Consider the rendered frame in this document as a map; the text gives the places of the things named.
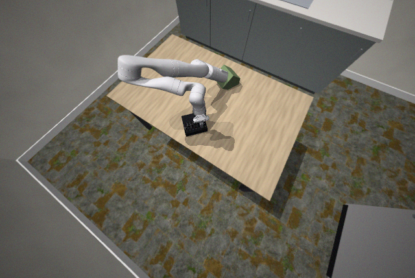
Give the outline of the black lighting desk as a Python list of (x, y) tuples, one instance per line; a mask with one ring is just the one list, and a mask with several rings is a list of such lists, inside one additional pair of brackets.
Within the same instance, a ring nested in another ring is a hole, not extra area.
[(182, 116), (182, 122), (184, 125), (184, 131), (185, 131), (186, 137), (208, 131), (206, 122), (203, 122), (204, 123), (203, 128), (201, 128), (200, 123), (193, 122), (193, 119), (194, 119), (193, 113)]

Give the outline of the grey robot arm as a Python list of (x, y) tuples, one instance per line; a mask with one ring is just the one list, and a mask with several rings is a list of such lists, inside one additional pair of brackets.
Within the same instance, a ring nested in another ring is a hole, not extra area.
[[(151, 68), (164, 77), (143, 78), (141, 76), (143, 67)], [(118, 77), (128, 84), (160, 89), (179, 96), (192, 90), (189, 101), (196, 112), (201, 112), (206, 107), (205, 100), (203, 102), (206, 93), (205, 86), (197, 82), (184, 82), (176, 77), (204, 77), (223, 83), (228, 79), (228, 72), (199, 59), (189, 64), (179, 60), (122, 55), (118, 57)]]

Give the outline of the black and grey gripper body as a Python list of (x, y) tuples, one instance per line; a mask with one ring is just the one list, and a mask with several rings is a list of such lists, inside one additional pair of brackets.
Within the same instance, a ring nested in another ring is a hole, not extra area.
[(204, 111), (201, 111), (201, 112), (196, 112), (193, 109), (193, 114), (194, 114), (193, 122), (195, 122), (195, 123), (205, 122), (205, 121), (209, 120), (209, 116), (206, 115), (206, 107), (205, 107)]

